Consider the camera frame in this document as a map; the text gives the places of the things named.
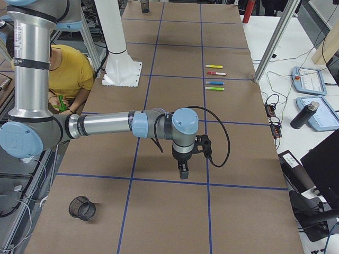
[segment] red object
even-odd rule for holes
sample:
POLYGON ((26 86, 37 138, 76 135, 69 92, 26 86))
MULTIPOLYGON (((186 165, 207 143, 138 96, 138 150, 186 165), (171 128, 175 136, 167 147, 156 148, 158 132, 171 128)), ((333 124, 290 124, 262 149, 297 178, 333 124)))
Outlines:
POLYGON ((252 10, 254 8, 255 0, 248 0, 246 11, 243 18, 243 23, 247 24, 249 17, 251 17, 252 10))

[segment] green scissors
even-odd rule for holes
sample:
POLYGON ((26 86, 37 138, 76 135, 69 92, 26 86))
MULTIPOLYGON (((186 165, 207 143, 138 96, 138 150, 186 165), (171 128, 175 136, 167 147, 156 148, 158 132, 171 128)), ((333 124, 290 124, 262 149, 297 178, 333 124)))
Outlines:
POLYGON ((68 110, 68 107, 67 107, 66 104, 64 103, 63 99, 64 99, 64 96, 63 96, 62 94, 60 94, 60 95, 59 95, 59 102, 60 102, 60 105, 61 105, 61 106, 58 106, 58 105, 54 105, 54 106, 53 106, 53 107, 58 108, 60 113, 63 112, 63 111, 68 110))

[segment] tablet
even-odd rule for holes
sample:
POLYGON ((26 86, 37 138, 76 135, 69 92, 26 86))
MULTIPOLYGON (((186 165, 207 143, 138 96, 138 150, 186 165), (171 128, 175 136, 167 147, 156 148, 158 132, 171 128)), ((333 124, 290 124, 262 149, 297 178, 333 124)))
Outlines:
POLYGON ((339 117, 324 96, 309 96, 296 98, 297 106, 302 110, 312 101, 319 103, 317 112, 308 120, 308 125, 316 131, 334 131, 339 128, 339 117))
POLYGON ((292 70, 292 80, 294 87, 300 93, 327 94, 323 75, 319 70, 295 66, 292 70))

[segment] black container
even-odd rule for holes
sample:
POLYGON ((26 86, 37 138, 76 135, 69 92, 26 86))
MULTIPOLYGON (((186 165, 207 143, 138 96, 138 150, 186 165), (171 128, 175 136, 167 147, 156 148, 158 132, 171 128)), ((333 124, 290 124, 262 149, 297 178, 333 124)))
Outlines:
POLYGON ((149 0, 140 0, 141 2, 141 11, 143 13, 149 12, 149 0))
POLYGON ((96 211, 94 203, 87 197, 79 196, 72 200, 68 208, 69 215, 82 221, 90 220, 96 211))
POLYGON ((291 126, 295 129, 300 129, 310 118, 313 116, 317 109, 319 108, 319 103, 311 102, 306 105, 291 121, 291 126))

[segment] marker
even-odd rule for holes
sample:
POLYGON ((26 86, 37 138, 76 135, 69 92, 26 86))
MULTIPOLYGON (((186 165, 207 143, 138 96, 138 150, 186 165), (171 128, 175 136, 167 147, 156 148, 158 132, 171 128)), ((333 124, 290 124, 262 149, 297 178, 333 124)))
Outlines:
POLYGON ((222 65, 205 65, 206 68, 217 68, 217 69, 223 69, 222 65))
POLYGON ((207 71, 207 74, 226 76, 224 72, 207 71))
POLYGON ((205 87, 205 90, 223 91, 225 89, 223 87, 210 87, 210 86, 207 86, 207 87, 205 87))
POLYGON ((224 82, 219 82, 219 81, 206 81, 206 85, 224 85, 224 82))

